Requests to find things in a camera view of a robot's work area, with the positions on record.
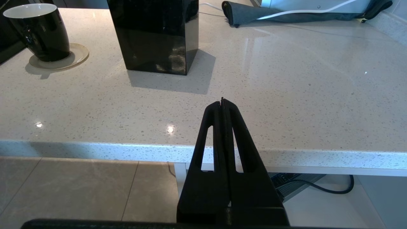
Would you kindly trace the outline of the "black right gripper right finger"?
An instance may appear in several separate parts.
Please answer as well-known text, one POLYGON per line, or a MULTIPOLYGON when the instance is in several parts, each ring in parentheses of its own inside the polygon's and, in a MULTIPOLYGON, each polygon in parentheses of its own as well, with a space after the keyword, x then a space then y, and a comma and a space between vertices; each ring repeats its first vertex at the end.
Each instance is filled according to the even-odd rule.
POLYGON ((225 159, 233 225, 289 225, 238 107, 223 99, 225 159))

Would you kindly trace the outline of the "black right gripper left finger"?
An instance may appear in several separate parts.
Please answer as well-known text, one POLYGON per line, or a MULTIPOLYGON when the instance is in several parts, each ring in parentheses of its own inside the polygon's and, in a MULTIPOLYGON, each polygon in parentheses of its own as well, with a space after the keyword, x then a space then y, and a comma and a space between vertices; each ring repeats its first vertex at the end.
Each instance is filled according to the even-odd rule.
POLYGON ((225 222, 225 211, 230 198, 221 119, 220 102, 207 106, 177 205, 178 223, 221 224, 225 222), (202 171, 209 127, 213 127, 214 172, 202 171))

